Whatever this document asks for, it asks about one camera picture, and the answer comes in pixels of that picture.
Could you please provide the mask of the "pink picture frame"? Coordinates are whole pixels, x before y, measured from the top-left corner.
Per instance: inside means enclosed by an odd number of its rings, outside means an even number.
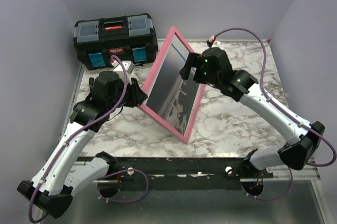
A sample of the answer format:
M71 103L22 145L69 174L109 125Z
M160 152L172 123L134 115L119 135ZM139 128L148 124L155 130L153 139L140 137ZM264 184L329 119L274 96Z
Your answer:
M179 71L193 49L172 26L142 86L147 99L140 106L145 114L182 142L188 143L200 107L204 85L190 78L183 80Z

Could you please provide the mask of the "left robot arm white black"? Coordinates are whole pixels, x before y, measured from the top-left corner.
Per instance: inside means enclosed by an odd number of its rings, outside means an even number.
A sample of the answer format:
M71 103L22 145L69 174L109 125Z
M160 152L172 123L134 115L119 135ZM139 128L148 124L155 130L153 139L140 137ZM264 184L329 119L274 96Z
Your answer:
M73 197L97 179L119 178L124 173L117 158L98 153L88 164L75 172L71 169L84 147L117 108L139 107L147 99L137 80L123 72L103 71L90 78L90 93L75 104L64 136L40 171L31 179L21 181L17 191L29 201L28 217L33 208L57 219L62 216Z

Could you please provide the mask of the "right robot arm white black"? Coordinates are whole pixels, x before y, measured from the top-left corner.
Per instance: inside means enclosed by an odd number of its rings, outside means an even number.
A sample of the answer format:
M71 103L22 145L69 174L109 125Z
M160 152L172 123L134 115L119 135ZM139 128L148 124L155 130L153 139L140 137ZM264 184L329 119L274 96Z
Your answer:
M286 165L302 170L308 164L320 144L317 135L325 130L322 123L311 123L272 96L266 97L257 79L245 70L234 70L226 51L218 47L208 48L202 54L189 53L180 70L183 80L189 78L191 69L195 69L194 82L211 85L250 108L285 139L285 145L251 151L240 164L247 177L255 177L268 167Z

